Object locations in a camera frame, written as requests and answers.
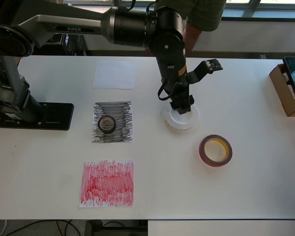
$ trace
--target white paper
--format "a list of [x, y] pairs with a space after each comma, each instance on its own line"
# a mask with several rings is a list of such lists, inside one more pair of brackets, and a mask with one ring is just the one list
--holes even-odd
[[133, 89], [135, 63], [133, 61], [106, 61], [97, 64], [93, 88]]

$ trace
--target small black tape roll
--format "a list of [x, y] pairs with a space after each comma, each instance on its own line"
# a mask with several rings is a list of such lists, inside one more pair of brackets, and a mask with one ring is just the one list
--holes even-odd
[[111, 134], [116, 130], [116, 121], [111, 116], [102, 116], [97, 126], [104, 134]]

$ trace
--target white tape roll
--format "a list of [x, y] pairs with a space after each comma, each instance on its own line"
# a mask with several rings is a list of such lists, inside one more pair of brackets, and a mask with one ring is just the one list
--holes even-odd
[[180, 115], [177, 111], [174, 111], [170, 104], [164, 109], [164, 119], [166, 123], [176, 130], [189, 130], [196, 126], [200, 120], [200, 112], [196, 104], [191, 106], [191, 111], [183, 115]]

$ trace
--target black scribbles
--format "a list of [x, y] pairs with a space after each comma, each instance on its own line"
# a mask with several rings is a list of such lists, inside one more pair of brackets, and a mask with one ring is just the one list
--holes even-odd
[[[116, 121], [116, 129], [104, 134], [98, 127], [103, 116], [111, 116]], [[93, 110], [93, 143], [129, 142], [132, 140], [131, 101], [127, 102], [96, 102]]]

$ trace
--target green shirt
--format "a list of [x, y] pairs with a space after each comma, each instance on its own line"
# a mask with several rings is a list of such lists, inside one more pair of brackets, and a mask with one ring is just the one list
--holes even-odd
[[172, 8], [194, 28], [213, 31], [220, 24], [225, 3], [226, 0], [160, 0], [156, 8]]

